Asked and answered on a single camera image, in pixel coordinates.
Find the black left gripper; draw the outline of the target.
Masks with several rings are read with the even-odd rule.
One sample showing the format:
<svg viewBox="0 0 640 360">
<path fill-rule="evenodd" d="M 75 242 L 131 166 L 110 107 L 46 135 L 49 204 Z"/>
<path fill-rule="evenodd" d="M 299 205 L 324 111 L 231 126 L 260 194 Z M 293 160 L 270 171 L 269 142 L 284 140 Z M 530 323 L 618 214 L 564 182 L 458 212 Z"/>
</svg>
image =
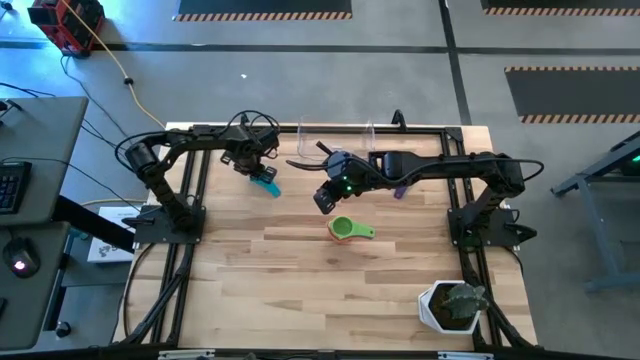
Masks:
<svg viewBox="0 0 640 360">
<path fill-rule="evenodd" d="M 277 170 L 264 165 L 263 157 L 279 147 L 278 128 L 252 129 L 245 125 L 234 125 L 219 132 L 219 139 L 225 142 L 224 152 L 220 158 L 225 165 L 233 164 L 238 173 L 249 173 L 252 180 L 271 184 Z"/>
</svg>

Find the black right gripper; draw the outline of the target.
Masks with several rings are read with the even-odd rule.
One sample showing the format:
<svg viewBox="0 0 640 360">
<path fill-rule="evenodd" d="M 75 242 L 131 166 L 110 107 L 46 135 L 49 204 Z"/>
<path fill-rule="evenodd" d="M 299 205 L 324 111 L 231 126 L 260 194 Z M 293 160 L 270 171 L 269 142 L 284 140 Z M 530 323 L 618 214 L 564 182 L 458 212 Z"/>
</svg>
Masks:
<svg viewBox="0 0 640 360">
<path fill-rule="evenodd" d="M 328 215 L 329 209 L 334 209 L 342 197 L 360 196 L 375 189 L 365 161 L 349 152 L 334 152 L 323 164 L 328 180 L 323 183 L 323 189 L 314 194 L 313 200 L 324 215 Z"/>
</svg>

